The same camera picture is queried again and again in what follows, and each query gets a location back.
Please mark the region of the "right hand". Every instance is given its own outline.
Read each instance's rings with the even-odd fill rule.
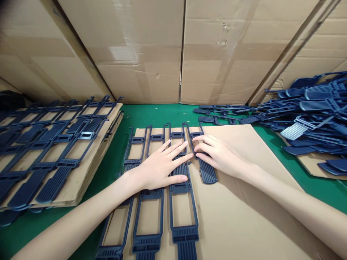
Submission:
[[[249,171],[252,171],[251,168],[255,166],[255,164],[243,159],[227,143],[213,135],[197,136],[193,138],[193,141],[205,142],[195,146],[196,156],[227,175],[242,178]],[[201,151],[208,153],[211,157],[201,153]]]

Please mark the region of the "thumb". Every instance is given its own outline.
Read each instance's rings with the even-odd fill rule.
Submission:
[[[186,182],[188,180],[188,177],[186,175],[174,175],[174,176],[168,176],[165,177],[165,186],[169,186],[171,184],[177,184]]]

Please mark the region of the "forearm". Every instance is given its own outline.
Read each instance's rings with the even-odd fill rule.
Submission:
[[[112,210],[138,192],[132,178],[128,173],[121,176],[40,233],[12,259],[68,259]]]
[[[244,181],[266,193],[288,210],[313,234],[347,259],[347,215],[278,180],[261,168],[247,173]]]

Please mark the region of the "cardboard stack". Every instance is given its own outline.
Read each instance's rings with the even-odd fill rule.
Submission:
[[[84,193],[86,192],[92,178],[94,177],[113,137],[115,136],[117,128],[123,118],[123,114],[120,114],[121,106],[122,104],[118,103],[116,107],[112,110],[111,114],[108,116],[109,121],[106,121],[104,125],[102,126],[102,128],[100,129],[98,136],[96,137],[93,144],[87,151],[86,155],[84,156],[84,159],[80,162],[79,167],[73,169],[70,172],[70,174],[67,177],[66,183],[64,184],[64,187],[60,191],[57,198],[51,203],[45,203],[45,204],[38,203],[34,198],[30,203],[31,208],[70,207],[70,206],[76,206],[82,200],[82,197]],[[93,108],[88,108],[86,110],[86,113],[91,112],[91,111],[88,111],[89,109],[93,109]],[[107,114],[109,110],[110,110],[109,108],[102,108],[98,112],[98,114]],[[114,127],[112,128],[111,134],[108,136],[108,138],[104,139],[104,136],[106,135],[106,133],[110,131],[110,127],[112,125],[114,125]],[[89,144],[89,142],[90,140],[77,141],[77,143],[73,146],[73,148],[68,153],[68,157],[73,159],[80,158],[82,153],[85,151],[87,145]],[[67,143],[55,144],[49,150],[46,156],[42,159],[42,162],[56,161],[66,146],[67,146]],[[15,165],[13,170],[27,169],[32,164],[32,162],[37,158],[37,156],[38,156],[38,153],[36,153],[35,151],[27,152],[25,157],[23,157],[23,159],[20,160]],[[2,170],[12,158],[13,158],[12,155],[2,156],[0,160],[0,170]],[[47,183],[48,179],[51,178],[56,171],[57,170],[50,172],[45,177],[41,188]],[[8,202],[11,200],[14,194],[18,191],[20,186],[23,183],[28,181],[30,176],[31,176],[31,173],[29,173],[24,180],[17,182],[15,186],[13,186],[7,198],[1,204],[0,210],[9,209],[9,207],[7,206]]]

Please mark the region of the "left hand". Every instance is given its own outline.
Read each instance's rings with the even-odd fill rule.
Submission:
[[[169,176],[174,169],[194,156],[193,153],[189,153],[173,161],[187,147],[188,141],[184,143],[179,142],[167,148],[170,142],[171,140],[167,140],[166,143],[152,153],[143,163],[127,172],[140,184],[140,190],[154,190],[188,180],[185,175]]]

